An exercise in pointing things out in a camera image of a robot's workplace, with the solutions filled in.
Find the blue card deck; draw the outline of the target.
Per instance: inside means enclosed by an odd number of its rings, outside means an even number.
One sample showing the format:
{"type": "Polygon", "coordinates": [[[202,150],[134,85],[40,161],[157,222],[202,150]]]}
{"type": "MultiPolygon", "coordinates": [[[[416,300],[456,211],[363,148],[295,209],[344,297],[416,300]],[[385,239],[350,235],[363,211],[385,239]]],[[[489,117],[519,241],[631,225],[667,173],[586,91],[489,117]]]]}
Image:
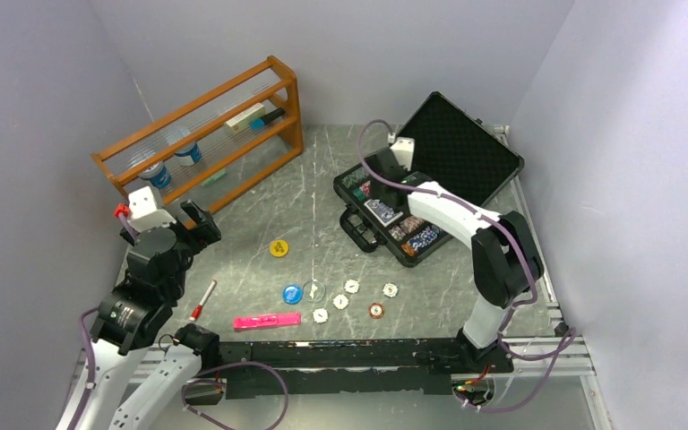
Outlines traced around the blue card deck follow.
{"type": "Polygon", "coordinates": [[[364,205],[384,227],[389,226],[403,215],[402,211],[396,211],[378,199],[370,199],[364,205]]]}

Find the black poker case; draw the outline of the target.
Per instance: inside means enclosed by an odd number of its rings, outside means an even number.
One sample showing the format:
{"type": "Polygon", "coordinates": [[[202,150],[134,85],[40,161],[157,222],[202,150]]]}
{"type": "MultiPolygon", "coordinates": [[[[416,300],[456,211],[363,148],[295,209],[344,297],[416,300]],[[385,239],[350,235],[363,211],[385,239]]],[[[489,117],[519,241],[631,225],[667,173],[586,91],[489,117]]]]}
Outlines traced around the black poker case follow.
{"type": "MultiPolygon", "coordinates": [[[[476,120],[467,116],[438,91],[432,92],[398,135],[412,138],[417,147],[413,171],[423,172],[450,192],[478,205],[490,203],[524,168],[524,159],[504,146],[476,120]]],[[[408,216],[409,212],[392,222],[381,225],[352,193],[357,186],[346,187],[341,179],[361,168],[355,165],[333,180],[333,190],[346,204],[340,215],[340,227],[364,253],[385,246],[403,266],[413,268],[428,255],[450,240],[441,235],[425,251],[416,256],[406,255],[401,246],[423,228],[426,223],[402,241],[395,241],[389,230],[408,216]]]]}

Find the yellow big blind button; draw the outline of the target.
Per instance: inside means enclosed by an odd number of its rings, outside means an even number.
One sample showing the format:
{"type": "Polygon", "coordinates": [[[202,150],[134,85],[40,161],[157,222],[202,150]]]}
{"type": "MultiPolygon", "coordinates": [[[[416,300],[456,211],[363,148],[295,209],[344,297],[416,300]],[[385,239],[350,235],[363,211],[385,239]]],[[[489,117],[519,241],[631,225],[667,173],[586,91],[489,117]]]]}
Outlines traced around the yellow big blind button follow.
{"type": "Polygon", "coordinates": [[[276,258],[282,258],[289,253],[288,242],[284,239],[277,239],[271,242],[269,252],[276,258]]]}

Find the clear dealer button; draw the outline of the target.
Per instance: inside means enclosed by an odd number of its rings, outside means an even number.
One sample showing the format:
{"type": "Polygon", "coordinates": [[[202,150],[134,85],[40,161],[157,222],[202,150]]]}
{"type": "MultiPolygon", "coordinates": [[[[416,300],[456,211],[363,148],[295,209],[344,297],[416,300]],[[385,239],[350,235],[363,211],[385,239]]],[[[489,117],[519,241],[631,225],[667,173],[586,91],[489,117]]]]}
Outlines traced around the clear dealer button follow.
{"type": "Polygon", "coordinates": [[[318,279],[308,280],[302,287],[303,299],[309,303],[319,303],[326,297],[325,284],[318,279]]]}

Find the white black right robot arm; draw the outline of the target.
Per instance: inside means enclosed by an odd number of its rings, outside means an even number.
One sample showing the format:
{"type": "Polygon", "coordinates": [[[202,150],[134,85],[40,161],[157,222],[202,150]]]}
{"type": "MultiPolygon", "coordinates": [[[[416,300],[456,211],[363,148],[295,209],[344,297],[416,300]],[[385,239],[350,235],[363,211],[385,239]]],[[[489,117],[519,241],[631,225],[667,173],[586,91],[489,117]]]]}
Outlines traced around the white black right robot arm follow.
{"type": "Polygon", "coordinates": [[[375,181],[374,196],[408,209],[468,249],[479,299],[460,329],[465,341],[456,357],[465,370],[479,371],[490,361],[491,348],[501,341],[515,310],[538,301],[542,259],[528,222],[517,211],[484,209],[430,176],[407,171],[405,158],[392,147],[358,157],[375,181]]]}

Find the green blue chip row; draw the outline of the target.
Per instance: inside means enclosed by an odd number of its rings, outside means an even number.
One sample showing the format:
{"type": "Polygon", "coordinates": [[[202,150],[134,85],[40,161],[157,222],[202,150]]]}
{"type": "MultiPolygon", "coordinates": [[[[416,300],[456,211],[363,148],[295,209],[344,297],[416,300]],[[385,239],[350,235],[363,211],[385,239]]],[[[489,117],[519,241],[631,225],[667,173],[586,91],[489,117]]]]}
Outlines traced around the green blue chip row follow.
{"type": "Polygon", "coordinates": [[[358,186],[365,182],[369,175],[363,168],[358,168],[341,179],[341,183],[346,187],[358,186]]]}

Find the blue jar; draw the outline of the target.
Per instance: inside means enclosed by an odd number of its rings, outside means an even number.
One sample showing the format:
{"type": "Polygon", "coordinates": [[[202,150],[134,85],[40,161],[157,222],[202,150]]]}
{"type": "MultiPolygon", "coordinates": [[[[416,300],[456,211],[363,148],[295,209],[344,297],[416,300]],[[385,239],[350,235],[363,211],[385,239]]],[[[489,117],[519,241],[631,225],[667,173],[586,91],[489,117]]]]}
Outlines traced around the blue jar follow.
{"type": "Polygon", "coordinates": [[[190,142],[176,151],[174,158],[179,165],[189,167],[202,159],[202,152],[197,142],[190,142]]]}
{"type": "Polygon", "coordinates": [[[171,175],[162,161],[145,168],[138,177],[159,190],[165,189],[171,183],[171,175]]]}

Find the brown green chip row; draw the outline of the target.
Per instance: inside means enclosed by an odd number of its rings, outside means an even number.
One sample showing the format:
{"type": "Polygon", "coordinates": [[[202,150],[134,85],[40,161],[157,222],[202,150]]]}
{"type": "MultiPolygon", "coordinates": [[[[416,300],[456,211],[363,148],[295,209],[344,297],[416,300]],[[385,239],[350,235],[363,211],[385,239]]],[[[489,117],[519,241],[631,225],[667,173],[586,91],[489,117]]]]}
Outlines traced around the brown green chip row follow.
{"type": "Polygon", "coordinates": [[[408,216],[389,230],[395,241],[402,241],[421,228],[426,222],[415,216],[408,216]]]}

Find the red white marker pen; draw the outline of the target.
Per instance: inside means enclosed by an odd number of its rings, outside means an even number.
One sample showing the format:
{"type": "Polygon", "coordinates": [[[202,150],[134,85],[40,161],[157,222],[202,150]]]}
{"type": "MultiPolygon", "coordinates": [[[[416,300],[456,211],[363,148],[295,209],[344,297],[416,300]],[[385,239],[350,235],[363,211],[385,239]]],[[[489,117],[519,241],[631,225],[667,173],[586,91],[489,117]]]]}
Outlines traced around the red white marker pen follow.
{"type": "Polygon", "coordinates": [[[214,289],[216,287],[217,287],[217,281],[215,279],[213,279],[211,281],[211,283],[209,284],[209,286],[206,288],[206,290],[205,290],[204,294],[202,295],[202,298],[198,302],[197,306],[194,308],[191,315],[189,316],[189,321],[191,323],[195,323],[199,320],[199,318],[202,314],[203,308],[206,306],[207,302],[211,298],[211,295],[213,294],[214,289]]]}

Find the blue purple chip row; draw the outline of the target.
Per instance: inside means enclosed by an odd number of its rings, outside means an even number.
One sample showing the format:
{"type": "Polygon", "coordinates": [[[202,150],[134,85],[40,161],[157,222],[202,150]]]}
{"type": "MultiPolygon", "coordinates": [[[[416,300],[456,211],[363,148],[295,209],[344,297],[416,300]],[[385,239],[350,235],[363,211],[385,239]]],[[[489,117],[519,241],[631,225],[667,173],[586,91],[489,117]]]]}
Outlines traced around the blue purple chip row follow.
{"type": "Polygon", "coordinates": [[[409,238],[401,249],[408,256],[416,256],[435,242],[441,233],[442,230],[437,226],[427,226],[409,238]]]}

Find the blue round button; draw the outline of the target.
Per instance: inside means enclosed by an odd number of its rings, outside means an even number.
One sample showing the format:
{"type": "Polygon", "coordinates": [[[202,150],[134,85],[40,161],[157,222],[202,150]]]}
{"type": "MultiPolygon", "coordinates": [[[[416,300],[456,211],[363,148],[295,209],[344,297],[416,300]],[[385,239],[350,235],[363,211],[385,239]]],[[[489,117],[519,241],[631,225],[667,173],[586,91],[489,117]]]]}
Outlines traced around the blue round button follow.
{"type": "Polygon", "coordinates": [[[288,305],[295,305],[299,303],[304,296],[303,289],[297,284],[291,284],[284,287],[282,290],[282,299],[288,305]]]}

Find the pink highlighter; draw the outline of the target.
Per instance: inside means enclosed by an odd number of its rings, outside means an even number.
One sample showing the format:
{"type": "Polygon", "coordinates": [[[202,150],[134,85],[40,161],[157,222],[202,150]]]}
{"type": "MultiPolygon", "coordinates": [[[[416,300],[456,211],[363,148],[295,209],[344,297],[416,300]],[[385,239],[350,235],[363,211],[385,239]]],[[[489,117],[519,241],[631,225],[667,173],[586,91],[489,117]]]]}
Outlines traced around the pink highlighter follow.
{"type": "Polygon", "coordinates": [[[296,326],[301,323],[301,313],[263,314],[236,317],[233,328],[236,331],[260,330],[274,327],[296,326]]]}

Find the white poker chip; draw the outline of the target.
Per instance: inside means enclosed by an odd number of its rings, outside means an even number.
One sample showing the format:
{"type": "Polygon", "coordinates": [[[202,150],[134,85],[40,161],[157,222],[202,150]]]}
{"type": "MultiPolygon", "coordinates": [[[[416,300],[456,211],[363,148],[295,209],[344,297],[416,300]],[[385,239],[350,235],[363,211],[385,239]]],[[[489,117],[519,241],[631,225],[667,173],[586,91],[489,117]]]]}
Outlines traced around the white poker chip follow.
{"type": "Polygon", "coordinates": [[[332,304],[338,310],[346,309],[349,305],[349,299],[347,296],[339,294],[332,299],[332,304]]]}
{"type": "Polygon", "coordinates": [[[313,321],[317,324],[328,322],[329,313],[325,308],[317,308],[312,312],[313,321]]]}
{"type": "Polygon", "coordinates": [[[388,298],[395,298],[399,294],[399,288],[393,283],[385,283],[382,293],[388,298]]]}
{"type": "Polygon", "coordinates": [[[360,283],[355,279],[348,279],[343,288],[348,294],[356,294],[359,291],[360,283]]]}

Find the red brown poker chip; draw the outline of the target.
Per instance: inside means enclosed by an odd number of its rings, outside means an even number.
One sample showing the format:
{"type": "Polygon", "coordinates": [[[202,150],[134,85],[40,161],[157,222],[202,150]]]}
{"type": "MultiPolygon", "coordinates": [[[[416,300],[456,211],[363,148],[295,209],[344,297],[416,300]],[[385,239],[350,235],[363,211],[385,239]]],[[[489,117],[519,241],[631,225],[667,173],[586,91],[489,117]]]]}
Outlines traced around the red brown poker chip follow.
{"type": "Polygon", "coordinates": [[[384,316],[384,307],[381,303],[372,303],[368,307],[368,314],[373,319],[380,319],[384,316]]]}

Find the black base frame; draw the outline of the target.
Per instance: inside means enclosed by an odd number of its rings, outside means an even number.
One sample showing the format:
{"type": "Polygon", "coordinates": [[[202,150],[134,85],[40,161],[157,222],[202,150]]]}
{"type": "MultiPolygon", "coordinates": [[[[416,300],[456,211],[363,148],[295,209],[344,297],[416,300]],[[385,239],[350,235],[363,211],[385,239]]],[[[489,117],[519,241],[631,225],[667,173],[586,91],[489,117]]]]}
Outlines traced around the black base frame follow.
{"type": "Polygon", "coordinates": [[[221,341],[193,323],[173,341],[192,347],[199,378],[222,383],[229,400],[264,395],[420,391],[450,393],[462,376],[509,374],[502,346],[472,348],[461,336],[386,340],[221,341]]]}

